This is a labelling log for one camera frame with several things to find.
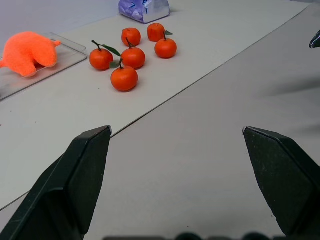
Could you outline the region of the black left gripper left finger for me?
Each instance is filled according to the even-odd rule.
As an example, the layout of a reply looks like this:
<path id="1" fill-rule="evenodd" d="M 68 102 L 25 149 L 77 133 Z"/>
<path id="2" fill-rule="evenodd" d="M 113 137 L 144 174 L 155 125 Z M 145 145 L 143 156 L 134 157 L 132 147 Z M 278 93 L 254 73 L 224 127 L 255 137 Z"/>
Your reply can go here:
<path id="1" fill-rule="evenodd" d="M 83 240 L 103 185 L 110 126 L 77 136 L 38 178 L 0 240 Z"/>

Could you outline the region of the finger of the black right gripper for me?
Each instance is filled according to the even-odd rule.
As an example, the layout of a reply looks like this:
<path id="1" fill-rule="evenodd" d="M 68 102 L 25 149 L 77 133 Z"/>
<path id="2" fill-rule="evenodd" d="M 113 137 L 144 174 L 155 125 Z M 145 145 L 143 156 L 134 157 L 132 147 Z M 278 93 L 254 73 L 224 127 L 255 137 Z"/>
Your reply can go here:
<path id="1" fill-rule="evenodd" d="M 316 33 L 316 35 L 310 41 L 309 48 L 310 49 L 320 48 L 320 30 Z"/>

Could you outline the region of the clear plastic tray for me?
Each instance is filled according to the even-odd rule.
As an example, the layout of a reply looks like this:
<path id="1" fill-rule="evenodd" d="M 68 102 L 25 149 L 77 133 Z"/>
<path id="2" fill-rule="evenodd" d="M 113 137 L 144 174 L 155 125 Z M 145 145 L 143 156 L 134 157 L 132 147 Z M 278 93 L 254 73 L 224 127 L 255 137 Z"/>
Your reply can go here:
<path id="1" fill-rule="evenodd" d="M 32 76 L 22 77 L 18 73 L 4 67 L 0 69 L 0 102 L 22 92 L 56 74 L 62 72 L 88 58 L 86 47 L 66 39 L 53 32 L 44 34 L 52 41 L 60 41 L 56 48 L 57 63 L 53 67 L 44 67 L 36 64 L 36 73 Z"/>

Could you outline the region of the orange mandarin with stem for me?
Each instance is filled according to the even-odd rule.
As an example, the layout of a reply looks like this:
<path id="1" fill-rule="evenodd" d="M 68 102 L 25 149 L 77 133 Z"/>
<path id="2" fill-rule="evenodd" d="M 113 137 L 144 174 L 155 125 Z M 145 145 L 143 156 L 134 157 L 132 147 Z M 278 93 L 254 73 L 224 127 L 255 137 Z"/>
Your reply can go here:
<path id="1" fill-rule="evenodd" d="M 129 48 L 121 54 L 122 63 L 126 67 L 140 69 L 146 62 L 146 55 L 143 50 L 133 45 L 127 37 L 125 39 Z"/>
<path id="2" fill-rule="evenodd" d="M 136 87 L 139 76 L 137 71 L 131 66 L 122 66 L 123 59 L 112 61 L 110 69 L 114 69 L 110 76 L 112 86 L 119 92 L 128 92 Z"/>
<path id="3" fill-rule="evenodd" d="M 171 35 L 173 35 L 173 33 L 166 30 L 164 32 L 164 38 L 155 44 L 154 51 L 159 58 L 169 59 L 176 55 L 178 49 L 176 42 L 171 38 L 167 38 L 167 36 Z"/>

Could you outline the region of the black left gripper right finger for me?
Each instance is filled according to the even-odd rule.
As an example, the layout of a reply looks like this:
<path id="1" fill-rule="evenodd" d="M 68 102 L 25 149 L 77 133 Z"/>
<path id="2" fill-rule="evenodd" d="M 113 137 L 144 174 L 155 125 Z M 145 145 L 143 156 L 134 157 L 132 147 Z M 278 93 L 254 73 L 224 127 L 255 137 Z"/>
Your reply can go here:
<path id="1" fill-rule="evenodd" d="M 255 178 L 286 236 L 320 237 L 320 166 L 291 138 L 244 127 Z"/>

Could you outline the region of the orange mandarin with long leaf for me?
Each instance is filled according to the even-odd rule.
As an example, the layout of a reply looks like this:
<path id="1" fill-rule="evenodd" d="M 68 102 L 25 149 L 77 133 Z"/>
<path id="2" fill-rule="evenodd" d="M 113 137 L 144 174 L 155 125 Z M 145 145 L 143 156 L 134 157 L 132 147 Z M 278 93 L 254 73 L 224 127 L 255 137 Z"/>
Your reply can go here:
<path id="1" fill-rule="evenodd" d="M 95 40 L 91 42 L 95 44 L 97 48 L 90 53 L 89 62 L 91 66 L 98 71 L 105 71 L 110 68 L 110 63 L 114 61 L 113 55 L 121 56 L 113 47 L 106 44 L 99 44 Z"/>

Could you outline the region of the purple silver snack bag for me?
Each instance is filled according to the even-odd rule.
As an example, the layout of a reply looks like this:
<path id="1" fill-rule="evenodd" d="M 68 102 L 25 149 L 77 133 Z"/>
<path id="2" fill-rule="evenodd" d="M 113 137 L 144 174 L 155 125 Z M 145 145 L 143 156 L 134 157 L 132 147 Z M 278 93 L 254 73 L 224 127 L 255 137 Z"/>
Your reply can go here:
<path id="1" fill-rule="evenodd" d="M 121 15 L 148 24 L 170 15 L 168 0 L 119 0 L 118 11 Z"/>

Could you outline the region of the orange plush toy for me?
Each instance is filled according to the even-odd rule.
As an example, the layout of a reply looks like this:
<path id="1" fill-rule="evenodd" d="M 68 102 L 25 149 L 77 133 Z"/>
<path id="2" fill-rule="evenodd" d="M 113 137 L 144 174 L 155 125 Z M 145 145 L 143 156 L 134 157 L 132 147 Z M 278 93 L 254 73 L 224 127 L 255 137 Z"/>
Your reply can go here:
<path id="1" fill-rule="evenodd" d="M 29 77 L 37 72 L 36 64 L 43 67 L 56 65 L 56 47 L 59 45 L 59 40 L 51 40 L 32 31 L 17 33 L 4 45 L 0 68 L 9 68 L 22 77 Z"/>

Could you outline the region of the orange mandarin without stem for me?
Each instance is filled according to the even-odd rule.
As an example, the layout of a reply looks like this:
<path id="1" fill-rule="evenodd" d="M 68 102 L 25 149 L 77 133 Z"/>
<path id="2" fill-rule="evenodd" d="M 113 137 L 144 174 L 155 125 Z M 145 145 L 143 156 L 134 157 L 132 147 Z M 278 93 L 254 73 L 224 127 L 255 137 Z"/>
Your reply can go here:
<path id="1" fill-rule="evenodd" d="M 165 38 L 165 28 L 160 23 L 152 23 L 147 27 L 147 36 L 151 42 L 158 42 Z"/>
<path id="2" fill-rule="evenodd" d="M 125 28 L 122 30 L 121 40 L 125 46 L 129 46 L 128 41 L 137 46 L 141 42 L 141 33 L 136 28 Z"/>

